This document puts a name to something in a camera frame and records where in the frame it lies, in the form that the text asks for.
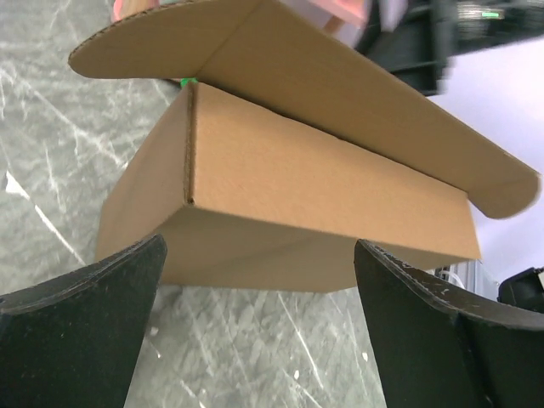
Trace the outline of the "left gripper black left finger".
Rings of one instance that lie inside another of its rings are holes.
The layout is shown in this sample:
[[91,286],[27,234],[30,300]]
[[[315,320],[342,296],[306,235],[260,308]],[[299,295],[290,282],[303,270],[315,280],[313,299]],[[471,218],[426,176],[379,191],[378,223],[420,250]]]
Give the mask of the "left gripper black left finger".
[[156,297],[161,235],[1,296],[3,407],[122,407]]

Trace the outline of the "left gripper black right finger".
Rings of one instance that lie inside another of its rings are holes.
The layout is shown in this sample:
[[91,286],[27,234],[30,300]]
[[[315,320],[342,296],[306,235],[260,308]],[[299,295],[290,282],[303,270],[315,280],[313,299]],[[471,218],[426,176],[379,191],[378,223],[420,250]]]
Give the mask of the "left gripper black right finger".
[[489,300],[368,241],[354,247],[389,407],[541,407],[543,315]]

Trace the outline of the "brown cardboard box sheet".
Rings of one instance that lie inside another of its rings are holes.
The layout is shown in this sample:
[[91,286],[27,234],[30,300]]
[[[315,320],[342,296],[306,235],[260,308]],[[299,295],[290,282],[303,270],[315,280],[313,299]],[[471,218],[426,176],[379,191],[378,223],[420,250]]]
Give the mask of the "brown cardboard box sheet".
[[419,269],[477,259],[539,174],[277,1],[188,1],[92,35],[71,69],[187,78],[102,206],[95,257],[149,235],[184,286],[334,292],[354,245]]

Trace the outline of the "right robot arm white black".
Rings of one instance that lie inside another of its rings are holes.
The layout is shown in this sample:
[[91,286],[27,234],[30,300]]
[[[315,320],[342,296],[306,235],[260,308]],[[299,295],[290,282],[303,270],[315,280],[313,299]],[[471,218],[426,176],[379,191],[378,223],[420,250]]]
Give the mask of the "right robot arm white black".
[[354,49],[430,97],[439,94],[450,59],[543,35],[542,1],[409,1],[392,31],[372,1]]

